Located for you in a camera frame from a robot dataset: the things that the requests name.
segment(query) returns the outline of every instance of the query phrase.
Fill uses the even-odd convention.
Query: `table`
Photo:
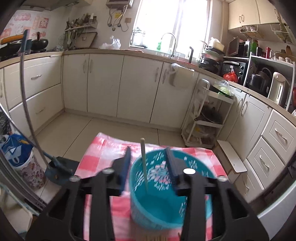
[[[112,165],[112,160],[123,157],[127,146],[131,148],[131,163],[141,155],[140,143],[128,142],[115,139],[103,133],[98,133],[93,142],[85,152],[75,175],[81,178],[95,176],[99,171]],[[146,152],[165,148],[153,144],[145,144]],[[222,165],[212,150],[205,148],[178,148],[172,149],[186,152],[202,161],[215,176],[227,176]],[[130,217],[130,192],[128,182],[121,197],[110,197],[111,214],[116,241],[140,241],[144,240],[146,235],[149,237],[164,235],[168,241],[179,241],[178,232],[181,229],[170,229],[161,231],[148,231],[139,227]],[[91,207],[91,195],[86,196],[84,212],[84,231],[83,237],[89,240],[89,218]],[[206,239],[212,238],[212,217],[207,219]]]

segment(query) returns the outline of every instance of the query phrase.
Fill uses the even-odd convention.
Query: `countertop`
[[[211,72],[208,72],[207,70],[201,69],[197,66],[193,66],[181,61],[176,61],[170,58],[149,54],[149,53],[142,53],[139,51],[133,51],[133,50],[109,50],[109,49],[85,49],[85,50],[69,50],[64,52],[44,52],[44,53],[35,53],[35,54],[29,54],[25,55],[25,60],[34,59],[34,58],[41,58],[41,57],[52,57],[52,56],[62,56],[62,55],[68,55],[68,54],[91,54],[91,53],[105,53],[105,54],[120,54],[120,55],[129,55],[129,56],[135,56],[135,57],[142,57],[142,58],[149,58],[154,60],[159,60],[167,63],[178,63],[179,65],[193,69],[197,72],[206,74],[208,76],[211,76],[215,79],[223,79],[221,76],[218,76],[216,74],[213,74]],[[5,66],[18,63],[20,61],[20,57],[11,58],[8,60],[5,60],[3,62],[0,62],[0,69],[4,68]],[[284,108],[277,105],[272,100],[258,94],[255,91],[252,91],[246,87],[243,87],[239,84],[236,84],[234,82],[229,82],[229,84],[237,89],[240,89],[247,94],[250,94],[254,96],[255,98],[259,99],[260,101],[264,102],[265,104],[269,105],[273,109],[275,109],[277,112],[281,113],[285,118],[287,118],[290,122],[292,122],[296,126],[296,117],[292,116],[289,112],[287,112]]]

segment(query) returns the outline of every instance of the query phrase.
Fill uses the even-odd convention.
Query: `range hood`
[[[34,10],[34,11],[43,11],[49,10],[52,11],[61,6],[73,6],[79,4],[79,6],[85,5],[84,0],[26,0],[20,7],[23,10]]]

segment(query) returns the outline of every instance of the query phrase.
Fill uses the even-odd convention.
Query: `chrome faucet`
[[[171,56],[171,58],[172,58],[172,57],[174,56],[174,53],[175,53],[177,40],[176,40],[176,37],[175,37],[174,34],[172,34],[172,33],[165,33],[163,36],[165,36],[166,34],[170,34],[170,35],[172,35],[173,38],[174,38],[174,40],[175,40],[175,44],[174,44],[174,48],[173,48],[173,52],[172,52],[172,56]]]

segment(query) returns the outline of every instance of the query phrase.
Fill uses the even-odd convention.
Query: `teal bucket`
[[[178,150],[172,152],[188,167],[205,177],[215,178],[210,169],[195,157]],[[146,153],[148,191],[144,183],[142,157],[135,160],[130,170],[131,217],[145,229],[173,229],[183,225],[187,197],[175,195],[165,159],[165,150]],[[212,214],[210,195],[205,197],[205,206],[208,219]]]

